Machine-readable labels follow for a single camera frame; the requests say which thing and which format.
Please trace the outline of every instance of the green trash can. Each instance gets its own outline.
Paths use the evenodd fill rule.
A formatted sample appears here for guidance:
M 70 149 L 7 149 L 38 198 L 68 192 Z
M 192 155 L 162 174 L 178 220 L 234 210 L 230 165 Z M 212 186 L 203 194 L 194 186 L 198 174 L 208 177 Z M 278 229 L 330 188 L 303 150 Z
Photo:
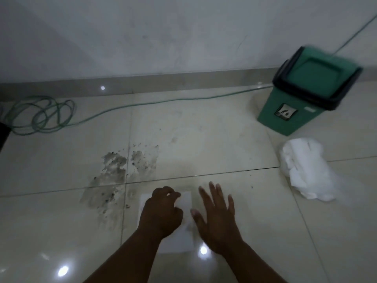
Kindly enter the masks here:
M 335 110 L 362 70 L 344 58 L 300 47 L 275 74 L 258 121 L 288 136 L 323 111 Z

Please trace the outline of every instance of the baseboard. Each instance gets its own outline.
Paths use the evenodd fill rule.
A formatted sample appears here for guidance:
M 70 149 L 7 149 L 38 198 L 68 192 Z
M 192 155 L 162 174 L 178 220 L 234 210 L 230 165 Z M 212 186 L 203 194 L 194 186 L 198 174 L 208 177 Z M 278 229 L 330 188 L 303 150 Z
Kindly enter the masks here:
M 31 95 L 66 98 L 266 84 L 271 83 L 276 70 L 277 67 L 29 83 L 3 83 L 0 84 L 0 101 L 18 100 Z M 377 67 L 366 68 L 360 76 L 359 81 L 377 81 Z

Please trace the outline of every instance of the white wall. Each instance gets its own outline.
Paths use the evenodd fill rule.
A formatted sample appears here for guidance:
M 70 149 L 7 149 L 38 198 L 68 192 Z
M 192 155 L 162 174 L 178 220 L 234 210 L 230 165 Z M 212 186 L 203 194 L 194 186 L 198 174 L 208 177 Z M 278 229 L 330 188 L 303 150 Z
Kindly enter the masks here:
M 377 0 L 1 0 L 0 82 L 278 66 L 334 51 Z M 377 65 L 377 21 L 342 51 Z

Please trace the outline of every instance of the person's right arm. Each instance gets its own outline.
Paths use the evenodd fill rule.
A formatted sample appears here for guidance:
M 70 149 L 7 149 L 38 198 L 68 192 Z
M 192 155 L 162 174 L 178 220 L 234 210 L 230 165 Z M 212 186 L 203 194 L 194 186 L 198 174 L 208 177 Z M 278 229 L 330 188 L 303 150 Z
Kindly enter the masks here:
M 199 187 L 207 212 L 207 223 L 199 211 L 191 209 L 191 215 L 203 241 L 213 252 L 225 258 L 239 283 L 286 283 L 243 241 L 234 218 L 232 196 L 228 196 L 227 208 L 221 186 L 216 184 L 215 187 L 212 182 L 209 185 L 213 201 L 206 191 Z

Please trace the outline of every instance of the person's left arm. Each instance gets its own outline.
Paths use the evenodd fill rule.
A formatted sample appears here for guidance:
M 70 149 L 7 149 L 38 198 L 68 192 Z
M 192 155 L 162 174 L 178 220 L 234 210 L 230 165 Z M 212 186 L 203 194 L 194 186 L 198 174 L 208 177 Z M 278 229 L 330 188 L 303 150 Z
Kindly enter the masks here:
M 174 207 L 180 196 L 171 187 L 155 189 L 134 234 L 84 283 L 147 282 L 161 240 L 181 225 L 183 211 Z

